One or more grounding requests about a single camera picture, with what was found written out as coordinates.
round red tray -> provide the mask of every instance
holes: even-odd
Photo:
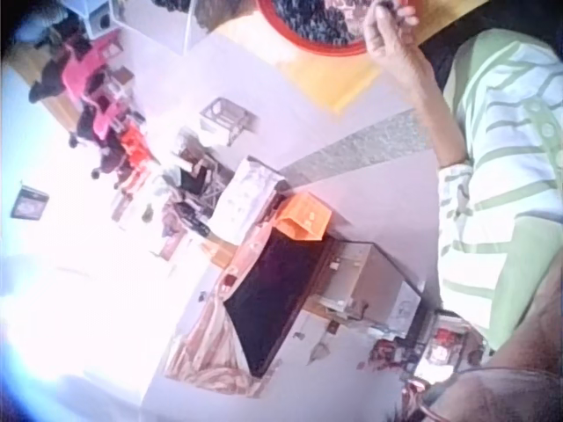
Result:
[[[316,55],[329,55],[332,57],[347,57],[350,55],[362,55],[366,52],[366,44],[358,40],[347,46],[333,46],[322,42],[309,41],[300,37],[286,25],[282,18],[275,12],[273,0],[257,0],[258,7],[266,21],[286,40],[292,42],[301,49]]]

striped shirt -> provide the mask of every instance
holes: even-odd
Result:
[[[563,245],[563,63],[499,30],[469,52],[460,51],[446,88],[456,85],[450,105],[469,160],[439,172],[438,273],[443,307],[497,349]],[[465,80],[463,66],[473,66]]]

yellow cloth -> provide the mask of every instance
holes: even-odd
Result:
[[[411,0],[420,17],[417,41],[430,38],[486,1]],[[275,66],[316,104],[334,113],[342,112],[380,73],[367,55],[324,57],[303,51],[276,32],[253,4],[245,13],[217,31]]]

orange plastic bin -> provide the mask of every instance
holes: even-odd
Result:
[[[307,192],[287,198],[275,214],[276,227],[293,240],[322,240],[333,211]]]

person's hand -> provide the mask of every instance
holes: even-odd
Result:
[[[415,13],[412,6],[390,11],[375,0],[363,22],[368,53],[411,97],[437,88],[432,66],[414,43]]]

